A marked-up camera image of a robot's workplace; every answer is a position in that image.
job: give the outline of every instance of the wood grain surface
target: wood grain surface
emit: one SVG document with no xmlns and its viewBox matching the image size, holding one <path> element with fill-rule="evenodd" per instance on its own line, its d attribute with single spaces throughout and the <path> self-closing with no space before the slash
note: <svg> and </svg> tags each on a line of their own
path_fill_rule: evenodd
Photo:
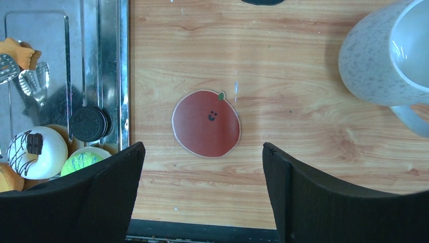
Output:
<svg viewBox="0 0 429 243">
<path fill-rule="evenodd" d="M 358 100 L 338 74 L 348 31 L 389 2 L 131 0 L 132 141 L 147 149 L 133 218 L 275 228 L 266 141 L 361 186 L 429 189 L 429 140 Z M 241 141 L 223 158 L 194 156 L 174 138 L 173 109 L 198 89 L 224 91 L 239 114 Z"/>
</svg>

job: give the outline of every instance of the orange sticker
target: orange sticker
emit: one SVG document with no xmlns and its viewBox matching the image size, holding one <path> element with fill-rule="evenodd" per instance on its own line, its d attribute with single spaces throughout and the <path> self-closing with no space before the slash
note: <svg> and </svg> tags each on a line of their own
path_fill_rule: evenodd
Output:
<svg viewBox="0 0 429 243">
<path fill-rule="evenodd" d="M 201 157 L 222 157 L 241 137 L 240 120 L 224 92 L 198 90 L 186 96 L 176 105 L 171 122 L 180 145 Z"/>
</svg>

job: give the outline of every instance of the stainless steel tray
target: stainless steel tray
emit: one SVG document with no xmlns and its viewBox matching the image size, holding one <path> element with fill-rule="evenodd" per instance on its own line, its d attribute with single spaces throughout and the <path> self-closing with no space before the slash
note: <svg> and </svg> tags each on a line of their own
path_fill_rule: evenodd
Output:
<svg viewBox="0 0 429 243">
<path fill-rule="evenodd" d="M 0 16 L 0 39 L 31 44 L 49 67 L 35 73 L 32 92 L 18 77 L 0 85 L 2 155 L 12 136 L 33 126 L 62 125 L 71 138 L 69 119 L 85 105 L 112 116 L 112 132 L 95 143 L 128 147 L 128 1 L 2 1 Z"/>
</svg>

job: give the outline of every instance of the mug handle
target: mug handle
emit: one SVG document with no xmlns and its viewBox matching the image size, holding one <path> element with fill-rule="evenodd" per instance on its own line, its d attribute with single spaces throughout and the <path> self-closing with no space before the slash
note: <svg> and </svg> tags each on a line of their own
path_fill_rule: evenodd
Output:
<svg viewBox="0 0 429 243">
<path fill-rule="evenodd" d="M 417 115 L 410 106 L 390 106 L 390 109 L 415 134 L 429 138 L 429 123 Z"/>
</svg>

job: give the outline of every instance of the white mug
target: white mug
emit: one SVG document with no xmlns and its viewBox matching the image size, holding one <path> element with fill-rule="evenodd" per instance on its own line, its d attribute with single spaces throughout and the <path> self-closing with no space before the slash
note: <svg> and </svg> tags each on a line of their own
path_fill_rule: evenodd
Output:
<svg viewBox="0 0 429 243">
<path fill-rule="evenodd" d="M 429 124 L 410 108 L 429 104 L 429 0 L 393 3 L 363 18 L 344 40 L 338 67 L 352 94 L 389 106 L 429 138 Z"/>
</svg>

